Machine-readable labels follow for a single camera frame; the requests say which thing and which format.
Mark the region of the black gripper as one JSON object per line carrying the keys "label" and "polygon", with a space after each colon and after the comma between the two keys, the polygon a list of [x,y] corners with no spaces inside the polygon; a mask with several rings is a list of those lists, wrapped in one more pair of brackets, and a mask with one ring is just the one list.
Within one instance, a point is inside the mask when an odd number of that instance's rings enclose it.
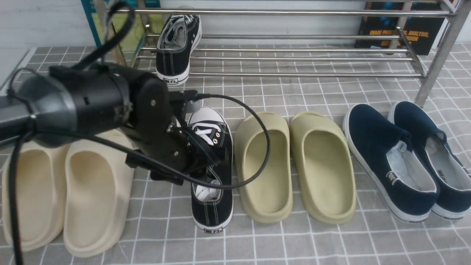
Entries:
{"label": "black gripper", "polygon": [[170,92],[152,75],[127,78],[132,111],[125,134],[137,151],[180,173],[202,179],[211,166],[229,166],[230,148],[199,139],[185,122],[195,112],[199,93],[195,89]]}

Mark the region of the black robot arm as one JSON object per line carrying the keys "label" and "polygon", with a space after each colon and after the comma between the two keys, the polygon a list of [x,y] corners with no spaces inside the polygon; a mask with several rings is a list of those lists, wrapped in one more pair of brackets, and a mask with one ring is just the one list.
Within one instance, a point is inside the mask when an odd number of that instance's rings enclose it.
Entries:
{"label": "black robot arm", "polygon": [[211,169],[231,166],[232,146],[220,122],[185,122],[201,97],[194,89],[170,92],[156,75],[116,64],[52,66],[1,96],[1,146],[23,136],[58,148],[120,129],[137,147],[126,150],[129,167],[178,185],[203,180]]}

